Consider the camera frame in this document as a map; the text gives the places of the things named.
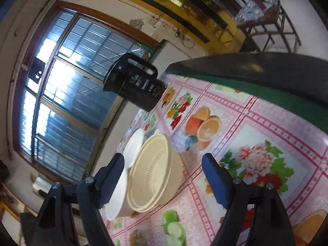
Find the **large white paper bowl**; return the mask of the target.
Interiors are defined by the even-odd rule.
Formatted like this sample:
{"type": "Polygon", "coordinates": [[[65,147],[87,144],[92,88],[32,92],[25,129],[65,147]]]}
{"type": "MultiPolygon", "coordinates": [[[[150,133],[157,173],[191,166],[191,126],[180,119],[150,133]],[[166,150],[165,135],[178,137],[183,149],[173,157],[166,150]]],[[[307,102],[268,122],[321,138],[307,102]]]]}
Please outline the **large white paper bowl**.
{"type": "Polygon", "coordinates": [[[124,169],[117,182],[110,201],[105,205],[108,220],[131,216],[134,210],[127,201],[128,171],[124,169]]]}

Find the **beige ribbed plastic bowl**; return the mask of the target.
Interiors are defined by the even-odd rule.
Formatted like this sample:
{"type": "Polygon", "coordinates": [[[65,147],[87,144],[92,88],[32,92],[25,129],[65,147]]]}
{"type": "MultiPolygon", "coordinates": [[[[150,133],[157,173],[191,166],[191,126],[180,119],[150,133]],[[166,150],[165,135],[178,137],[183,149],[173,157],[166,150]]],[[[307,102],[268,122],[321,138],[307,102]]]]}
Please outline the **beige ribbed plastic bowl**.
{"type": "Polygon", "coordinates": [[[141,147],[128,179],[129,206],[144,213],[169,202],[183,183],[183,162],[169,137],[155,133],[141,147]]]}

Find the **floral fruit pattern tablecloth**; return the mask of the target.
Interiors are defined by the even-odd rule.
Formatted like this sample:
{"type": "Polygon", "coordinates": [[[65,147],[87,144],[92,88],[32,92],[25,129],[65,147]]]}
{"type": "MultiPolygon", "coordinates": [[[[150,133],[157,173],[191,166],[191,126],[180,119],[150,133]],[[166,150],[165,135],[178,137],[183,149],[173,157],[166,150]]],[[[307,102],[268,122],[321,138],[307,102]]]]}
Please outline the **floral fruit pattern tablecloth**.
{"type": "Polygon", "coordinates": [[[223,85],[165,75],[155,109],[139,111],[117,147],[138,129],[165,133],[183,160],[183,181],[166,204],[106,220],[115,245],[165,245],[163,220],[178,220],[185,245],[210,245],[225,210],[213,195],[201,159],[211,153],[230,175],[277,189],[297,245],[309,245],[327,216],[327,134],[273,103],[223,85]]]}

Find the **large barred window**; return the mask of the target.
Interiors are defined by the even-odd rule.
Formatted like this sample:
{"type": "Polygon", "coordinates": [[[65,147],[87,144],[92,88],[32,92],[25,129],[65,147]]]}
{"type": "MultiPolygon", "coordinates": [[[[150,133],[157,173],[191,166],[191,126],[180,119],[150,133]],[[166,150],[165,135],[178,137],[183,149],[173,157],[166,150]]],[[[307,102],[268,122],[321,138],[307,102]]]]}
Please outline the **large barred window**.
{"type": "Polygon", "coordinates": [[[57,1],[41,19],[15,76],[13,148],[51,180],[78,182],[97,159],[123,100],[103,91],[125,53],[147,58],[157,41],[102,12],[57,1]],[[34,57],[46,64],[28,78],[34,57]]]}

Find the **black electric kettle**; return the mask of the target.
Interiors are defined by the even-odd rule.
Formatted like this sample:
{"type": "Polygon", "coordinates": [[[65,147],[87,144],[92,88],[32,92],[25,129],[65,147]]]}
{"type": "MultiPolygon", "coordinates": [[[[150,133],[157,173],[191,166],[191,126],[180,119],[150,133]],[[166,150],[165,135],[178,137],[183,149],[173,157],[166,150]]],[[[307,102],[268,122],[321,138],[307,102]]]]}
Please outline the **black electric kettle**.
{"type": "Polygon", "coordinates": [[[113,92],[150,112],[161,99],[165,84],[155,66],[132,53],[125,53],[107,71],[103,91],[113,92]]]}

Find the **small white paper bowl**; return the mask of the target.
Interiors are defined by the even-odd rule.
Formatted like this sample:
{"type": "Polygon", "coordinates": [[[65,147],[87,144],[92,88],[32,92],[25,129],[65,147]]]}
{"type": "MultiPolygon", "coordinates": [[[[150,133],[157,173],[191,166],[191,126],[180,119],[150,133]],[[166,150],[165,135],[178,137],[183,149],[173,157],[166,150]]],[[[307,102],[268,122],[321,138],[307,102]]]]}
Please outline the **small white paper bowl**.
{"type": "Polygon", "coordinates": [[[131,136],[128,143],[126,144],[126,147],[123,151],[124,168],[126,170],[130,169],[134,164],[143,145],[144,138],[144,130],[142,128],[139,128],[134,132],[134,134],[131,136]]]}

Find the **white air conditioner unit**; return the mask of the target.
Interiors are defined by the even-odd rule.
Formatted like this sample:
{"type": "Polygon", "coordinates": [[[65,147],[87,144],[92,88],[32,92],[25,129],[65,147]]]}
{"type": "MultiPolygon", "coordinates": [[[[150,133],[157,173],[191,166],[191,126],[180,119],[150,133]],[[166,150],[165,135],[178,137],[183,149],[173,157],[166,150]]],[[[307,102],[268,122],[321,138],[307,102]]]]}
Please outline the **white air conditioner unit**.
{"type": "Polygon", "coordinates": [[[41,177],[37,177],[32,184],[32,190],[35,194],[39,194],[40,190],[45,193],[48,193],[51,188],[52,185],[41,177]]]}

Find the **wooden stool with items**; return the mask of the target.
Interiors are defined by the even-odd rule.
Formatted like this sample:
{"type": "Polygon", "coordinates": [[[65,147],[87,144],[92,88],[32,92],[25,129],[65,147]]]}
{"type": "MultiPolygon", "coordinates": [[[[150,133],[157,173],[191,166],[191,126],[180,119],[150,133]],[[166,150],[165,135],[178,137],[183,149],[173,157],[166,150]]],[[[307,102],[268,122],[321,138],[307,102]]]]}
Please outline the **wooden stool with items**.
{"type": "Polygon", "coordinates": [[[265,52],[269,43],[275,45],[274,36],[281,37],[287,53],[296,53],[297,48],[302,46],[300,37],[280,1],[272,5],[263,16],[246,22],[242,21],[237,24],[237,27],[242,30],[246,38],[251,40],[255,37],[266,36],[266,41],[261,48],[256,44],[256,52],[265,52]]]}

